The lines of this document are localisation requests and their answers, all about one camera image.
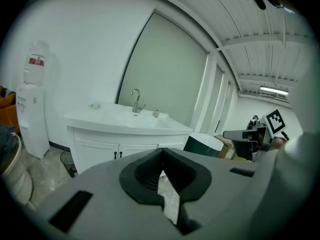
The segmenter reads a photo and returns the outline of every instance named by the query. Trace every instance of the white bucket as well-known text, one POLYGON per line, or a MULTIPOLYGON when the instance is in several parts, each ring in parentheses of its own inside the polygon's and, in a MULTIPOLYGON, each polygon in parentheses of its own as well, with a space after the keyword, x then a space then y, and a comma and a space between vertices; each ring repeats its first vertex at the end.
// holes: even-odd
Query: white bucket
POLYGON ((25 205, 31 196, 32 180, 20 156, 22 148, 21 140, 16 134, 15 137, 19 143, 18 150, 1 177, 11 195, 25 205))

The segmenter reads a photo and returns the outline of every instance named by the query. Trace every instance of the fluorescent light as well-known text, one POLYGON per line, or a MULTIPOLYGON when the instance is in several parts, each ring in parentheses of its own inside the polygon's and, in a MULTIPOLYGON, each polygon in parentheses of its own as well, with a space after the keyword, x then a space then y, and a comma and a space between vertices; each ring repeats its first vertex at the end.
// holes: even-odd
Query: fluorescent light
POLYGON ((268 91, 268 92, 272 92, 272 93, 277 93, 277 94, 282 94, 282 95, 287 95, 288 92, 285 90, 278 90, 278 89, 274 89, 274 88, 270 88, 270 87, 260 87, 260 90, 262 91, 268 91))

